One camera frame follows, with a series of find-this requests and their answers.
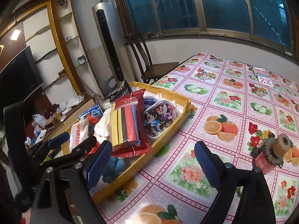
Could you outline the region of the white plastic wipes pack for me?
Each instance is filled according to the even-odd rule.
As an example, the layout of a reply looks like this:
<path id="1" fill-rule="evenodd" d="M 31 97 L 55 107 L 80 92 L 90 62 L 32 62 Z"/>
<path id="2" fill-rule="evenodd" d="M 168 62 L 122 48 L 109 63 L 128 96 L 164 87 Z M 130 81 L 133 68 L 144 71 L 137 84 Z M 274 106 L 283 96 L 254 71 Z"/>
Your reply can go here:
<path id="1" fill-rule="evenodd" d="M 89 120 L 84 119 L 71 126 L 69 148 L 72 151 L 88 137 Z"/>

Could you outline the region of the white tissue cloth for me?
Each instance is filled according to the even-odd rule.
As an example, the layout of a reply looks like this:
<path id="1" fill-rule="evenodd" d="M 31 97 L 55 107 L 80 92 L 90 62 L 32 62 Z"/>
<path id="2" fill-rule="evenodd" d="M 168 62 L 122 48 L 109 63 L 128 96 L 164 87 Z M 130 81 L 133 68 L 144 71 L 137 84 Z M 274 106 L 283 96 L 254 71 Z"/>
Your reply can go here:
<path id="1" fill-rule="evenodd" d="M 100 144 L 110 137 L 110 115 L 111 108 L 105 110 L 101 119 L 95 124 L 93 135 Z"/>

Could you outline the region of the red plastic bag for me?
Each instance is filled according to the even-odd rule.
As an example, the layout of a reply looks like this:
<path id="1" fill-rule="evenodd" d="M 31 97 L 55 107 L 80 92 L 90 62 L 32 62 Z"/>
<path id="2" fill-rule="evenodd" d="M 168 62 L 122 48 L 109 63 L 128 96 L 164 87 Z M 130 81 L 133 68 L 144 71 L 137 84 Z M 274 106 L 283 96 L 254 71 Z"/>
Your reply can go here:
<path id="1" fill-rule="evenodd" d="M 88 121 L 89 121 L 88 130 L 94 131 L 94 126 L 99 122 L 100 119 L 101 116 L 94 117 L 92 114 L 90 114 L 88 117 Z"/>

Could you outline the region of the blue tissue box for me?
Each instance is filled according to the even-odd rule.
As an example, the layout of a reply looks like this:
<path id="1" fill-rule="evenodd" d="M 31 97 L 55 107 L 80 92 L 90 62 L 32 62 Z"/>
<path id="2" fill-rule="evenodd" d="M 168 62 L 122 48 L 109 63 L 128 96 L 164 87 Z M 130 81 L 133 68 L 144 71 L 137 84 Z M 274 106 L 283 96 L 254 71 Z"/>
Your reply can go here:
<path id="1" fill-rule="evenodd" d="M 83 113 L 81 113 L 78 116 L 78 120 L 84 120 L 87 119 L 90 115 L 92 115 L 94 118 L 102 117 L 103 111 L 101 110 L 100 106 L 98 104 L 95 104 L 91 108 L 87 109 Z"/>

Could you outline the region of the red foil package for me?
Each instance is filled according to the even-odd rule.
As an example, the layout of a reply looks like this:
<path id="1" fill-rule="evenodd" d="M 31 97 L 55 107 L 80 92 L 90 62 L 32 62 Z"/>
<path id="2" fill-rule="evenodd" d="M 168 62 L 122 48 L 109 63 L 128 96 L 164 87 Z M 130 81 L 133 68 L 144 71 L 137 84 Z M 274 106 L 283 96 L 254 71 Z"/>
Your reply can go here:
<path id="1" fill-rule="evenodd" d="M 133 91 L 131 93 L 128 93 L 124 95 L 121 98 L 118 98 L 115 100 L 116 104 L 119 104 L 123 102 L 125 99 L 133 98 L 135 97 L 138 100 L 137 106 L 136 106 L 136 115 L 137 115 L 137 125 L 138 125 L 138 132 L 139 132 L 139 138 L 140 138 L 140 145 L 139 146 L 133 146 L 128 147 L 124 149 L 120 149 L 117 151 L 113 151 L 112 155 L 118 158 L 127 158 L 127 157 L 134 157 L 141 154 L 147 154 L 152 150 L 152 147 L 149 144 L 149 141 L 147 139 L 146 130 L 144 127 L 144 103 L 143 103 L 143 94 L 145 90 L 141 89 L 138 91 Z"/>

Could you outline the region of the colourful sponge pack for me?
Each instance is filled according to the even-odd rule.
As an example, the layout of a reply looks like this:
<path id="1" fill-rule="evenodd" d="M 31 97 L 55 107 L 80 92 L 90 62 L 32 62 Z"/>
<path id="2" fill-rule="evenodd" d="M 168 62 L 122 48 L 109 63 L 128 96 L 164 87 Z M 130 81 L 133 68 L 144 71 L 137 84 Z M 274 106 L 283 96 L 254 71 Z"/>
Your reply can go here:
<path id="1" fill-rule="evenodd" d="M 137 103 L 135 97 L 125 99 L 119 104 L 114 103 L 110 115 L 110 142 L 113 151 L 140 145 Z"/>

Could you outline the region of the black tissue pack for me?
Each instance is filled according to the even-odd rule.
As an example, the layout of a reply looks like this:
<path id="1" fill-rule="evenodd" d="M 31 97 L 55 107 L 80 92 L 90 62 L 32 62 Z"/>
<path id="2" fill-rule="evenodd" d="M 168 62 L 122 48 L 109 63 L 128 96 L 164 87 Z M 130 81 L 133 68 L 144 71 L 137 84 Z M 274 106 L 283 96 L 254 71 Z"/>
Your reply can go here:
<path id="1" fill-rule="evenodd" d="M 132 92 L 132 90 L 131 90 L 131 87 L 129 86 L 129 83 L 126 80 L 124 80 L 124 82 L 122 83 L 120 88 L 110 96 L 109 102 L 112 103 L 116 99 L 121 98 L 124 95 L 131 93 L 131 92 Z"/>

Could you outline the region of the clear cartoon zipper pouch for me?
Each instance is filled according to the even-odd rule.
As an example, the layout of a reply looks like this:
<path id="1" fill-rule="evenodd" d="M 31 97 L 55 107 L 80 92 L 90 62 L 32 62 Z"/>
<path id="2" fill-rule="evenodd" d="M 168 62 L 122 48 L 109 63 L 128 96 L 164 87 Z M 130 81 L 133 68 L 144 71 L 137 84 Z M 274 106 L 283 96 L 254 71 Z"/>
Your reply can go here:
<path id="1" fill-rule="evenodd" d="M 144 112 L 147 137 L 155 140 L 168 130 L 179 117 L 180 111 L 168 100 L 160 100 Z"/>

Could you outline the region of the blue Vinda tissue pack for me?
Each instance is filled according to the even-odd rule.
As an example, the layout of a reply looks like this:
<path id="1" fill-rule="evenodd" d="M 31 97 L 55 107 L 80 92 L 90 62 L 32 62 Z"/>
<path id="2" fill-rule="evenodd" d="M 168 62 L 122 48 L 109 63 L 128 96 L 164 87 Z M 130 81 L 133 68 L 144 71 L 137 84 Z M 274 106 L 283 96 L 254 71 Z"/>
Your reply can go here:
<path id="1" fill-rule="evenodd" d="M 153 96 L 144 96 L 143 103 L 144 103 L 144 109 L 148 109 L 152 105 L 154 105 L 156 102 L 158 102 L 158 99 Z"/>

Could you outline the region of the wooden TV cabinet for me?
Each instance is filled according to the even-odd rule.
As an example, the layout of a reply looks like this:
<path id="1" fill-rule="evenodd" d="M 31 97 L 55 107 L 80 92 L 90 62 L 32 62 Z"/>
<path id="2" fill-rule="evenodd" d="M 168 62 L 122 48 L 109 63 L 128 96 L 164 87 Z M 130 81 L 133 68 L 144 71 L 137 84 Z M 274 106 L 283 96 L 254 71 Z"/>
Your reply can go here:
<path id="1" fill-rule="evenodd" d="M 66 119 L 63 122 L 58 121 L 56 126 L 48 130 L 42 137 L 42 141 L 53 139 L 65 132 L 70 126 L 72 126 L 77 120 L 78 116 L 95 105 L 94 98 L 92 96 L 85 95 L 84 100 L 73 107 L 70 111 L 66 113 Z"/>

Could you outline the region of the black television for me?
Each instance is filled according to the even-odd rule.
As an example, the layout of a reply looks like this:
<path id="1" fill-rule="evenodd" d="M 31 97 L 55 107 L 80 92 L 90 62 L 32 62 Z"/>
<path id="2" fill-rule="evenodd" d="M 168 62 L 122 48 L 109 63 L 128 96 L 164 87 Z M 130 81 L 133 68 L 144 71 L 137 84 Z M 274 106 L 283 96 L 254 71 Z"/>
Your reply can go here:
<path id="1" fill-rule="evenodd" d="M 1 71 L 1 127 L 4 127 L 4 107 L 25 101 L 43 83 L 31 48 L 27 46 Z"/>

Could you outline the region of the tall silver air conditioner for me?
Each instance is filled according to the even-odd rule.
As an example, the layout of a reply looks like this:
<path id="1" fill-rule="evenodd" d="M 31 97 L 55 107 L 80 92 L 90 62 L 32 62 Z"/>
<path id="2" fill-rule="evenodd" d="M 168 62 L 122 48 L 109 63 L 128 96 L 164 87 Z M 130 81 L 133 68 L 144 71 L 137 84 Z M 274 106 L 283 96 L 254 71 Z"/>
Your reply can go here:
<path id="1" fill-rule="evenodd" d="M 92 7 L 99 37 L 117 86 L 135 81 L 124 43 L 124 34 L 112 1 Z"/>

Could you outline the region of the dark wooden chair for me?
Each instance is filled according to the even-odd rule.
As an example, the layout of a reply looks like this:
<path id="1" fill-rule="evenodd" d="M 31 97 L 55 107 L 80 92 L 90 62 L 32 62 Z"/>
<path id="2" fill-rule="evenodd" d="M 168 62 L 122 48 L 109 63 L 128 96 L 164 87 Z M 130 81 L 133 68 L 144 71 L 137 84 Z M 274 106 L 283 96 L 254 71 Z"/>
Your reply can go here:
<path id="1" fill-rule="evenodd" d="M 149 49 L 140 32 L 124 35 L 124 38 L 133 51 L 141 73 L 141 79 L 146 84 L 149 84 L 151 80 L 156 82 L 179 65 L 179 62 L 153 64 Z"/>

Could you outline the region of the playing cards pile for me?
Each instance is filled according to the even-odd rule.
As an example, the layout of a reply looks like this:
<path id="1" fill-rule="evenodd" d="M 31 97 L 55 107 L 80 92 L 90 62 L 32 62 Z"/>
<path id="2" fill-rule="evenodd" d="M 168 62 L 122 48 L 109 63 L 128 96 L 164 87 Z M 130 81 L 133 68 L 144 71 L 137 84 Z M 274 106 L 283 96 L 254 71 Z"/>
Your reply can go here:
<path id="1" fill-rule="evenodd" d="M 259 84 L 269 86 L 271 88 L 274 87 L 272 83 L 272 79 L 269 75 L 269 72 L 263 68 L 254 67 L 253 68 L 254 75 L 258 78 Z"/>

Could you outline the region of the window with wooden frame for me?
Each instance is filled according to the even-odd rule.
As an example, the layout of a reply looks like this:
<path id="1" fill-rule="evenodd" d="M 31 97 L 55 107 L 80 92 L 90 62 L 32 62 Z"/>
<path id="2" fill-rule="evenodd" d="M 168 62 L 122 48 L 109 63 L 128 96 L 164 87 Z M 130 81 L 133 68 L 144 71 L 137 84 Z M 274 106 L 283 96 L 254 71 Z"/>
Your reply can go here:
<path id="1" fill-rule="evenodd" d="M 124 33 L 217 36 L 298 58 L 298 18 L 286 0 L 115 0 Z"/>

